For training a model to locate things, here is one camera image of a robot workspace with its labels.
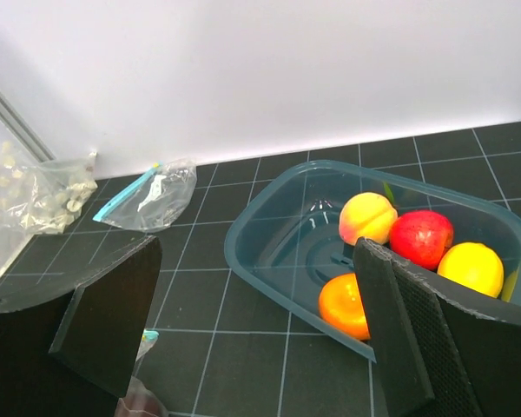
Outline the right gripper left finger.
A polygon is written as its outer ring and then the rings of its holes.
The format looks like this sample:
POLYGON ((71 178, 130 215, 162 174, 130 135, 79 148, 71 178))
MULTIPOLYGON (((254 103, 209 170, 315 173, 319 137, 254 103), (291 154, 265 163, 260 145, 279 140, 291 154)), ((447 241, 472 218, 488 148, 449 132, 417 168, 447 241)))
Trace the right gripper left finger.
POLYGON ((112 416, 128 391, 162 264, 149 235, 0 295, 0 416, 112 416))

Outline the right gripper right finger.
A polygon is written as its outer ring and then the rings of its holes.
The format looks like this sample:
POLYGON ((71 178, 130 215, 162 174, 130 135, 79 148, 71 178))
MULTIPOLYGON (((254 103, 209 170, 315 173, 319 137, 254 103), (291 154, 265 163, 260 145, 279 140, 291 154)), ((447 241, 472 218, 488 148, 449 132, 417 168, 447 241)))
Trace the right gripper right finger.
POLYGON ((361 238, 353 265, 391 416, 521 416, 521 307, 361 238))

